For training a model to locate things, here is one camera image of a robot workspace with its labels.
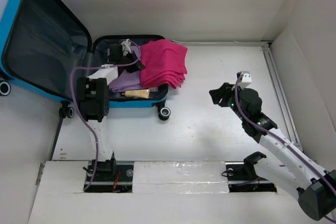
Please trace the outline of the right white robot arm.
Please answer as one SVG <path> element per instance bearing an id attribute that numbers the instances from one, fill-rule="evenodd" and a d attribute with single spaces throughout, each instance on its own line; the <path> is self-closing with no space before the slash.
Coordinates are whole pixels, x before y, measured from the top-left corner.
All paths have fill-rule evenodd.
<path id="1" fill-rule="evenodd" d="M 273 164 L 265 154 L 254 152 L 244 159 L 247 178 L 261 177 L 278 185 L 312 220 L 327 218 L 335 210 L 335 170 L 321 167 L 284 136 L 277 124 L 262 113 L 262 99 L 256 90 L 225 82 L 209 94 L 214 105 L 232 109 L 245 133 L 281 162 Z"/>

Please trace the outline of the magenta garment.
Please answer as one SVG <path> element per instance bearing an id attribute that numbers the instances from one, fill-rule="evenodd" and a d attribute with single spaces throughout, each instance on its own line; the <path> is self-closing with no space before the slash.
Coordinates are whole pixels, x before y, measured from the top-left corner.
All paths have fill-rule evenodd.
<path id="1" fill-rule="evenodd" d="M 187 68 L 187 48 L 167 39 L 150 41 L 140 47 L 141 62 L 145 68 L 140 71 L 140 84 L 153 88 L 169 84 L 173 89 L 181 87 Z"/>

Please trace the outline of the beige cosmetic tube gold cap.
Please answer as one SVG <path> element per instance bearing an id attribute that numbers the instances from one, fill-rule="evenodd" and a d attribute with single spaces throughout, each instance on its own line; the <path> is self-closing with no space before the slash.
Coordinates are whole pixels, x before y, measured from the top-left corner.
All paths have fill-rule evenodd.
<path id="1" fill-rule="evenodd" d="M 148 99 L 150 96 L 150 89 L 127 90 L 121 93 L 126 98 L 140 98 Z"/>

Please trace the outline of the purple shirt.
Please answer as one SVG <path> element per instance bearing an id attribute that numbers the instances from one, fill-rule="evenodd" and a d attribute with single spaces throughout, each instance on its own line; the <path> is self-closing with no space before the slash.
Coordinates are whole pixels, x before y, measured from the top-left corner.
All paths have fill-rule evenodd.
<path id="1" fill-rule="evenodd" d="M 140 47 L 134 43 L 131 47 L 136 53 L 138 59 L 141 61 Z M 109 83 L 109 89 L 114 92 L 124 92 L 126 90 L 141 89 L 140 85 L 140 71 L 128 73 L 127 67 L 117 67 L 118 77 Z"/>

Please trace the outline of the blue hard-shell suitcase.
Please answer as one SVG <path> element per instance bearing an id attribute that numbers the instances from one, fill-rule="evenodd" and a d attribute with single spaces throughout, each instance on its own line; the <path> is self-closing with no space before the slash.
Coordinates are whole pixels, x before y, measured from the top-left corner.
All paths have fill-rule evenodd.
<path id="1" fill-rule="evenodd" d="M 107 63 L 112 44 L 130 39 L 139 47 L 160 40 L 159 35 L 110 35 L 92 40 L 87 28 L 61 0 L 8 0 L 1 17 L 1 76 L 28 90 L 62 103 L 59 115 L 72 117 L 70 78 L 74 84 Z M 110 108 L 157 107 L 165 121 L 168 85 L 148 99 L 117 98 L 111 91 Z"/>

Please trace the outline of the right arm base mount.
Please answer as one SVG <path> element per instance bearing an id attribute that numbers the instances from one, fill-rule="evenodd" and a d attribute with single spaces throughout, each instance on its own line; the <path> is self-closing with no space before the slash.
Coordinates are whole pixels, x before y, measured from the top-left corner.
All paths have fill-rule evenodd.
<path id="1" fill-rule="evenodd" d="M 250 172 L 244 162 L 225 162 L 225 170 L 221 175 L 227 178 L 230 193 L 277 192 L 273 183 Z"/>

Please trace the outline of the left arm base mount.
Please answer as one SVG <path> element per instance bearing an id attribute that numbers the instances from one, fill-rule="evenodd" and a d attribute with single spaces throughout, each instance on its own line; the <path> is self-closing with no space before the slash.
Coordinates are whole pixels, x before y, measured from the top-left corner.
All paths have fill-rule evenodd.
<path id="1" fill-rule="evenodd" d="M 99 162 L 93 176 L 93 162 L 83 169 L 86 171 L 84 192 L 86 193 L 131 193 L 133 186 L 134 162 Z"/>

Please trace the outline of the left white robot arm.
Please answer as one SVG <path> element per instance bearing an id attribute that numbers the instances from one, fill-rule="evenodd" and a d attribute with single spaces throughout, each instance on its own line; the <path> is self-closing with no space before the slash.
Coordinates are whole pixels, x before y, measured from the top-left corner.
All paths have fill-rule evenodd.
<path id="1" fill-rule="evenodd" d="M 112 45 L 108 53 L 107 63 L 85 68 L 92 74 L 78 78 L 76 84 L 70 78 L 70 89 L 76 111 L 91 134 L 94 148 L 92 164 L 100 166 L 100 176 L 112 180 L 117 175 L 117 167 L 105 119 L 110 110 L 109 92 L 121 98 L 122 92 L 142 89 L 141 50 L 136 43 L 125 39 Z"/>

